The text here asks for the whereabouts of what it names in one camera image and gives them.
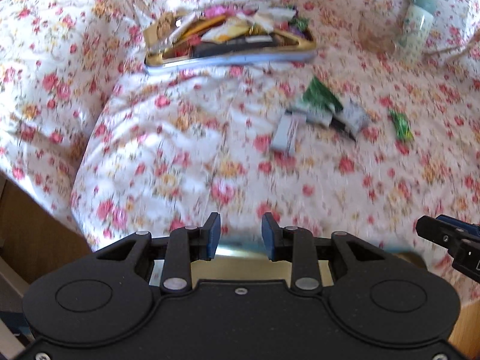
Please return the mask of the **grey hawthorn strip packet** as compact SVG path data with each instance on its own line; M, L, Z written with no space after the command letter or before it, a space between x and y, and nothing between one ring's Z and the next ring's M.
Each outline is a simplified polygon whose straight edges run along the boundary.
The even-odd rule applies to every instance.
M293 156L298 130L306 123L306 115L285 113L281 116L277 130L273 134L270 149L284 155Z

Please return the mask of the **green foil candy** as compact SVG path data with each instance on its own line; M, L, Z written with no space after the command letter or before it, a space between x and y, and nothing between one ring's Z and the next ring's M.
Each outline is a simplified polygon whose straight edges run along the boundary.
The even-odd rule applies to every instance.
M394 125L396 139L402 142L412 141L413 133L411 131L410 123L406 114L399 112L393 108L391 108L388 112L390 119Z

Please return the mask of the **green Suibianguo packet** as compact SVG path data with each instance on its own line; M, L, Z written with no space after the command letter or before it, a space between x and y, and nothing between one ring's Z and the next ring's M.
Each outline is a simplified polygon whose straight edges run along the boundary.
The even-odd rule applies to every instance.
M334 116L343 110L343 104L326 85L314 76L290 109L306 115L307 122L328 128Z

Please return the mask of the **white black text packet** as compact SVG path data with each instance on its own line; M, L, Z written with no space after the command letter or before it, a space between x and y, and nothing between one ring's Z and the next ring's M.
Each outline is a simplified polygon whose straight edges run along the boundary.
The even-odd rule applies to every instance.
M340 132L345 133L353 141L356 141L358 134L371 123L366 110L357 102L350 101L343 106L343 109L334 114L332 126Z

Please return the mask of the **floral sofa cover cloth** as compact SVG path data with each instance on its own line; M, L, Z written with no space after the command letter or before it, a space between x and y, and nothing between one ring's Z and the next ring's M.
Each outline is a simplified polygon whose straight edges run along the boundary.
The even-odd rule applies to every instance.
M257 245L271 212L414 251L475 302L479 286L414 230L422 215L479 220L479 59L423 55L479 39L479 0L434 1L408 65L364 49L357 30L374 11L399 36L409 0L1 0L1 171L95 250L212 211L226 241ZM143 30L162 14L243 2L295 7L314 60L146 71ZM306 121L293 156L271 150L312 77L371 123L353 141ZM396 139L391 108L412 141Z

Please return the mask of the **thin metal stick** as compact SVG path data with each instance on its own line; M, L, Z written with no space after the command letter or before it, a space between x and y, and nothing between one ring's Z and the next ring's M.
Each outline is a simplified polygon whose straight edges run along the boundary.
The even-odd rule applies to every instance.
M424 52L424 56L445 55L457 53L458 57L467 55L473 59L479 59L479 39L476 37L471 38L465 44L459 46L450 46L448 48L437 49L433 51Z

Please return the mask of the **snack-filled tin lid tray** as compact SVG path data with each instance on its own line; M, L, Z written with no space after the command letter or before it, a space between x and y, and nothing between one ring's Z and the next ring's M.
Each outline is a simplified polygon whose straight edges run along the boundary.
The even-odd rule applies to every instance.
M309 20L293 6L267 2L220 4L202 10L167 11L143 32L150 72L304 62L317 43Z

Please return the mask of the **mint green thermos bottle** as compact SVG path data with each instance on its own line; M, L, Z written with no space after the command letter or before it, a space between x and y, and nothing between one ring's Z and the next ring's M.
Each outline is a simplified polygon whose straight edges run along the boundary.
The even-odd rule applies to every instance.
M396 40L397 56L403 63L413 65L422 57L434 23L435 11L434 0L409 0L402 29Z

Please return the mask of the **clear glass cup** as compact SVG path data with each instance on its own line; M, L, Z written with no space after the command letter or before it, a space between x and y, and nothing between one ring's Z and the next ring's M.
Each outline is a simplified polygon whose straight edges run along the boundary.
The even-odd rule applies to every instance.
M388 16L372 10L363 10L360 13L357 33L359 42L365 50L374 54L394 54L398 30Z

